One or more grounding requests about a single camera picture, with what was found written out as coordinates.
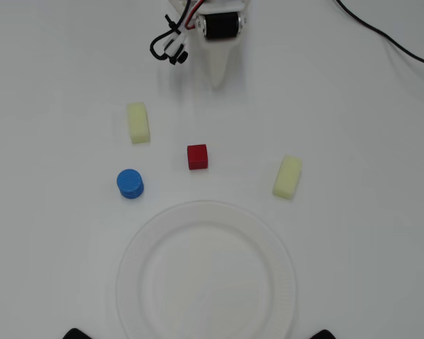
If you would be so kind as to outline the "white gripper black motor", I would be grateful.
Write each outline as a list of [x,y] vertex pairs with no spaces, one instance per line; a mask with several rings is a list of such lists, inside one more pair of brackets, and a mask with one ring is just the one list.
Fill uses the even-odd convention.
[[245,23],[248,1],[169,1],[183,17],[182,25],[187,32],[196,30],[205,39],[200,46],[205,51],[208,75],[213,88],[225,79],[228,59],[232,49],[240,43],[237,37]]

